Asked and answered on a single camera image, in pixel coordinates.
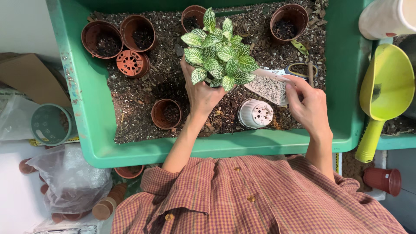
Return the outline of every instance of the hand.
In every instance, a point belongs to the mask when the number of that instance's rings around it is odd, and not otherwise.
[[[212,109],[214,109],[226,92],[221,87],[218,89],[211,88],[205,82],[193,85],[191,73],[195,68],[185,61],[185,55],[181,59],[181,67],[186,80],[186,92],[191,104],[190,115],[198,116],[205,123]]]
[[[302,124],[312,138],[330,138],[332,132],[328,123],[327,97],[324,91],[312,88],[304,79],[294,75],[284,75],[294,84],[286,84],[286,95],[293,117]]]

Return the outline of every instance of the yellow-green scoop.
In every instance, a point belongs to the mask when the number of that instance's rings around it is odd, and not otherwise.
[[[357,160],[371,162],[384,123],[409,107],[415,92],[414,79],[409,58],[399,47],[377,47],[361,85],[360,105],[370,116],[370,123],[355,154]]]

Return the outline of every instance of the plaid shirt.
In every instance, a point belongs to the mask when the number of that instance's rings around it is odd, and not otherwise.
[[[181,172],[144,171],[112,234],[406,233],[359,183],[336,183],[303,156],[190,158]]]

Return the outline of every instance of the green tray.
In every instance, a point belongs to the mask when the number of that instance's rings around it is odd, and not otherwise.
[[[98,168],[163,162],[175,138],[118,145],[114,143],[116,119],[103,60],[93,58],[82,46],[81,31],[87,16],[97,10],[107,13],[182,11],[189,5],[230,7],[262,0],[137,1],[137,0],[47,0],[50,18],[68,81],[84,157]],[[363,130],[364,113],[358,102],[359,84],[369,64],[371,41],[358,29],[361,11],[371,0],[330,1],[327,24],[327,81],[329,124],[334,133],[333,152],[355,148]],[[192,157],[232,157],[247,154],[305,153],[309,135],[291,131],[251,130],[198,138]]]

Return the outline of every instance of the person's left hand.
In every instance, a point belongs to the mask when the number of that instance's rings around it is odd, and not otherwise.
[[[226,92],[222,87],[217,89],[211,88],[205,82],[198,82],[193,85],[191,73],[195,68],[185,61],[185,55],[181,59],[181,67],[186,80],[186,92],[188,93],[189,102],[191,104],[190,115],[198,116],[205,122],[212,109],[214,109]]]

